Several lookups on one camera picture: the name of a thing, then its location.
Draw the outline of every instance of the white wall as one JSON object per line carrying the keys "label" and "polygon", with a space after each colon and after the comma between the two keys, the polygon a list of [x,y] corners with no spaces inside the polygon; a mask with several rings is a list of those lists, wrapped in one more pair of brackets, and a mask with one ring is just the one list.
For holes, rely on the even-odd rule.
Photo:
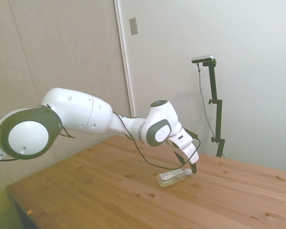
{"label": "white wall", "polygon": [[[134,112],[170,100],[200,153],[217,146],[205,121],[193,57],[213,54],[227,158],[286,170],[286,0],[120,0]],[[136,17],[138,34],[129,19]],[[205,101],[211,98],[202,67]],[[215,128],[216,105],[206,105]]]}

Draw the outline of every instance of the wood grain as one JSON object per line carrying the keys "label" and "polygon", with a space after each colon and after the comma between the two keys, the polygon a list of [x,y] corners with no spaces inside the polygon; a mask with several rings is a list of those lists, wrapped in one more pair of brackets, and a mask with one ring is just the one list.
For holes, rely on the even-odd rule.
{"label": "wood grain", "polygon": [[[179,165],[166,146],[138,145],[152,163]],[[286,172],[204,154],[197,167],[160,187],[165,170],[113,136],[8,191],[41,229],[286,229]]]}

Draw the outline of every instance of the bottle cap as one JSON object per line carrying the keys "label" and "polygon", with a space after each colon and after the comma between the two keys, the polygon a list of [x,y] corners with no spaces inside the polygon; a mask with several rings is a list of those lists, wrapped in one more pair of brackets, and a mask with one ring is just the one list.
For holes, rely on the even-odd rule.
{"label": "bottle cap", "polygon": [[188,176],[188,175],[190,175],[192,173],[192,170],[190,168],[186,168],[185,169],[185,173]]}

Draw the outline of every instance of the plastic bottle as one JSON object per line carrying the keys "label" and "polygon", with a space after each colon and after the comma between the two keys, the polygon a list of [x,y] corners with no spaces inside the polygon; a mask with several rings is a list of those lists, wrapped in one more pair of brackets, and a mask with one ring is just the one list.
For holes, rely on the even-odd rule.
{"label": "plastic bottle", "polygon": [[176,169],[157,175],[157,181],[161,187],[166,187],[186,179],[192,173],[191,169]]}

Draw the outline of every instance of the beige wall panel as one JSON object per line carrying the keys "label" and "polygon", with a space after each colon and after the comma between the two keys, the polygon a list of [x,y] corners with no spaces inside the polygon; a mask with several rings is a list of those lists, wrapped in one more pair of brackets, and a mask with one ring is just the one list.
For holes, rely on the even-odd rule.
{"label": "beige wall panel", "polygon": [[[0,118],[10,111],[37,105],[9,4],[5,0],[0,1]],[[22,228],[5,187],[54,163],[51,151],[34,160],[0,162],[0,229]]]}
{"label": "beige wall panel", "polygon": [[[54,87],[77,90],[130,116],[113,0],[10,0],[40,103]],[[70,131],[52,146],[56,162],[112,135]]]}

